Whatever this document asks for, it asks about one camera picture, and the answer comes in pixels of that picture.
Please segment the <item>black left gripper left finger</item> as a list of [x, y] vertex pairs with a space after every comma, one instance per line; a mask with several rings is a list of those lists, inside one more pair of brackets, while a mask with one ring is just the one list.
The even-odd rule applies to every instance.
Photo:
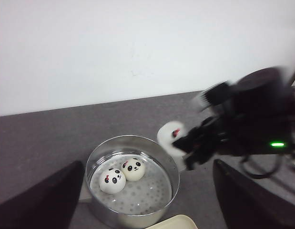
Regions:
[[84, 176], [74, 161], [23, 193], [0, 204], [0, 229], [67, 229]]

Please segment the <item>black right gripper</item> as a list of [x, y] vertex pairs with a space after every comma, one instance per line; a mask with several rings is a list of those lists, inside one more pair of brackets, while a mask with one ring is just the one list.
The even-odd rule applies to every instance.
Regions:
[[223, 82], [199, 97], [213, 109], [172, 145], [186, 153], [187, 170], [206, 163], [215, 152], [234, 156], [280, 154], [293, 146], [290, 91], [277, 83], [242, 87]]

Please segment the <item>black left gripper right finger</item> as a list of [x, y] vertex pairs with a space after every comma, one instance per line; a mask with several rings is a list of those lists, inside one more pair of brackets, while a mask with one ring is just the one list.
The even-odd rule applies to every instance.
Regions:
[[295, 229], [295, 205], [220, 159], [213, 162], [217, 199], [229, 229]]

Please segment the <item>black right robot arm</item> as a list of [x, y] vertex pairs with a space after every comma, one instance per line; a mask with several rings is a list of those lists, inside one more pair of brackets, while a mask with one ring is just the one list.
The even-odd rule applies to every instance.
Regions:
[[236, 83], [217, 83], [193, 103], [200, 111], [211, 108], [214, 115], [173, 141], [185, 152], [189, 170], [215, 153], [249, 157], [295, 151], [295, 93], [277, 67], [255, 71]]

